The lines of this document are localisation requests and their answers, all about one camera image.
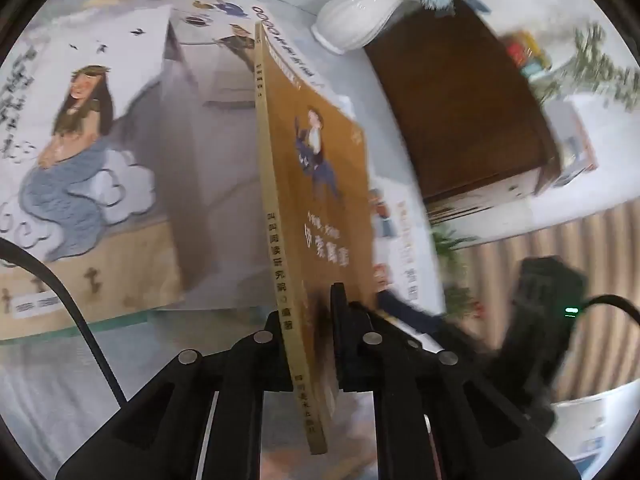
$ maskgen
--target wooden cabinet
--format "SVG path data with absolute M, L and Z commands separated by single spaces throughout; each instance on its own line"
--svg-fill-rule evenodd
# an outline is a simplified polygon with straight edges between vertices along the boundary
M 556 146 L 526 79 L 460 0 L 455 16 L 420 10 L 365 50 L 428 205 L 455 210 L 475 190 L 491 197 L 469 213 L 540 192 L 558 176 Z M 493 186 L 500 182 L 512 183 Z

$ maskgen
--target metal rivet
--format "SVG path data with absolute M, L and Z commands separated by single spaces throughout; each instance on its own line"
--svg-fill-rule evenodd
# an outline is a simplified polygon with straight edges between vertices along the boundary
M 443 351 L 438 353 L 438 359 L 440 362 L 447 366 L 453 366 L 458 362 L 458 356 L 453 352 Z
M 198 353 L 195 350 L 183 350 L 178 355 L 178 361 L 183 365 L 190 365 L 194 363 L 198 358 Z
M 378 332 L 367 332 L 362 340 L 368 345 L 379 345 L 382 343 L 382 336 Z
M 254 334 L 254 341 L 257 343 L 268 343 L 273 339 L 273 334 L 268 330 L 260 330 Z

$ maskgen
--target white sticker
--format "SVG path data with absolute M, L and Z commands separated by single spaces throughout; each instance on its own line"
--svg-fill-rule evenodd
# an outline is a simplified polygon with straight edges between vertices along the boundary
M 14 319 L 49 314 L 65 307 L 52 290 L 12 298 L 10 306 Z

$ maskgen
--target ribbed ceramic vase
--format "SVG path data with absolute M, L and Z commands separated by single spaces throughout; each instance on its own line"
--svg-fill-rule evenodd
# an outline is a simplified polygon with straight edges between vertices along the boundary
M 403 1 L 331 0 L 320 10 L 311 32 L 327 50 L 344 54 L 373 40 Z

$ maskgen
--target striped curtain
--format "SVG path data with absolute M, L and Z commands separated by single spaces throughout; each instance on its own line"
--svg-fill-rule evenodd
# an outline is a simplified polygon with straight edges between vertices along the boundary
M 466 283 L 484 307 L 463 327 L 499 348 L 511 316 L 511 287 L 526 256 L 557 255 L 589 280 L 588 296 L 618 294 L 640 304 L 640 200 L 592 216 L 460 250 Z M 640 376 L 640 328 L 622 311 L 592 307 L 578 323 L 555 384 L 555 399 L 611 390 Z

